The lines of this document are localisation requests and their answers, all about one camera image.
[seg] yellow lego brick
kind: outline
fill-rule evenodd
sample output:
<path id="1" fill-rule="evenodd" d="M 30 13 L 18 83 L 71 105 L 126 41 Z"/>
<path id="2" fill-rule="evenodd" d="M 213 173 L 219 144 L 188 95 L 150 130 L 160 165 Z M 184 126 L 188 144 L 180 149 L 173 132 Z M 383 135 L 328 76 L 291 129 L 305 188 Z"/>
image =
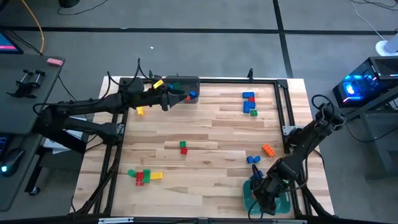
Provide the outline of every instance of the yellow lego brick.
<path id="1" fill-rule="evenodd" d="M 153 172 L 153 173 L 150 173 L 150 179 L 151 179 L 151 180 L 163 179 L 163 172 Z"/>
<path id="2" fill-rule="evenodd" d="M 139 116 L 144 116 L 144 108 L 143 107 L 137 107 L 137 114 Z"/>
<path id="3" fill-rule="evenodd" d="M 154 88 L 157 88 L 159 86 L 161 86 L 161 84 L 163 84 L 163 80 L 159 80 L 154 84 Z"/>

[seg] green lego brick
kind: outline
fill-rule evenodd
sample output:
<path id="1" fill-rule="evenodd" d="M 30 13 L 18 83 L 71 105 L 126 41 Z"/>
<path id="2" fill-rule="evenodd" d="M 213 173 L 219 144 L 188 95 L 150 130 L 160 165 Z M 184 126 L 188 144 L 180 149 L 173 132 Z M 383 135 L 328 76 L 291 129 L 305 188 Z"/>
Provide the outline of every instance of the green lego brick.
<path id="1" fill-rule="evenodd" d="M 257 110 L 251 110 L 250 116 L 257 116 Z"/>
<path id="2" fill-rule="evenodd" d="M 144 169 L 144 179 L 142 180 L 143 183 L 150 182 L 150 169 Z"/>
<path id="3" fill-rule="evenodd" d="M 187 146 L 187 142 L 186 141 L 180 141 L 180 148 L 186 147 L 186 146 Z"/>
<path id="4" fill-rule="evenodd" d="M 130 177 L 136 177 L 137 176 L 137 172 L 134 170 L 129 170 L 127 171 L 127 175 L 129 175 Z"/>
<path id="5" fill-rule="evenodd" d="M 174 83 L 173 86 L 174 86 L 174 90 L 181 90 L 180 83 Z"/>

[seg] pink eraser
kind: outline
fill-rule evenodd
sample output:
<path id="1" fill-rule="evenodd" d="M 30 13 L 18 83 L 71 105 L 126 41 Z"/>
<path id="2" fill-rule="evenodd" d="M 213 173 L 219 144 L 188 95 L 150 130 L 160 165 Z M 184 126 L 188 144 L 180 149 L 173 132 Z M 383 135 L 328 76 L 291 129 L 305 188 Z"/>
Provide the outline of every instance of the pink eraser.
<path id="1" fill-rule="evenodd" d="M 63 65 L 63 61 L 58 60 L 58 59 L 54 59 L 54 58 L 47 59 L 47 63 L 52 64 L 52 65 L 58 65 L 58 66 L 62 66 Z"/>

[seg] white cable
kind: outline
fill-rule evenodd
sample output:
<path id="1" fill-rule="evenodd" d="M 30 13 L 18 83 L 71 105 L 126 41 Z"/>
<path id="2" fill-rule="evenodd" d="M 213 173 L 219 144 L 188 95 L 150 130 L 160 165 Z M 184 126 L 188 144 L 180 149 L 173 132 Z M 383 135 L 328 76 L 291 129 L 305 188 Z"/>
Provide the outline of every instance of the white cable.
<path id="1" fill-rule="evenodd" d="M 355 7 L 355 5 L 354 5 L 353 0 L 350 0 L 350 1 L 351 1 L 351 4 L 353 5 L 353 7 L 354 7 L 354 9 L 355 9 L 356 15 L 357 15 L 359 18 L 361 18 L 363 21 L 365 21 L 365 23 L 366 23 L 367 25 L 369 25 L 369 27 L 371 27 L 371 28 L 378 34 L 378 36 L 379 36 L 382 40 L 385 40 L 385 38 L 384 38 L 382 35 L 380 35 L 379 32 L 378 32 L 375 28 L 373 28 L 373 26 L 372 26 L 368 21 L 366 21 L 366 19 L 362 18 L 362 16 L 359 15 L 358 11 L 356 10 L 356 7 Z"/>

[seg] teal plastic tray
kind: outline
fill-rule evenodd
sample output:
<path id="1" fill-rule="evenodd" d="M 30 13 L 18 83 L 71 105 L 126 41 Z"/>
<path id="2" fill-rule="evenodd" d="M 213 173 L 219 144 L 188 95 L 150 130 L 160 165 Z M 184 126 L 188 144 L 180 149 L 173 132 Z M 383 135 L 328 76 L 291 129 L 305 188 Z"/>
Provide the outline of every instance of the teal plastic tray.
<path id="1" fill-rule="evenodd" d="M 250 206 L 256 201 L 256 199 L 254 199 L 254 197 L 252 196 L 252 191 L 250 190 L 250 180 L 245 181 L 245 183 L 243 184 L 242 196 L 243 196 L 244 208 L 246 209 L 246 211 L 249 211 Z M 276 213 L 286 214 L 290 211 L 291 202 L 290 202 L 290 196 L 287 192 L 279 196 L 279 198 L 276 198 L 275 203 L 276 203 Z M 258 203 L 255 204 L 255 206 L 253 206 L 250 214 L 251 215 L 261 214 Z"/>

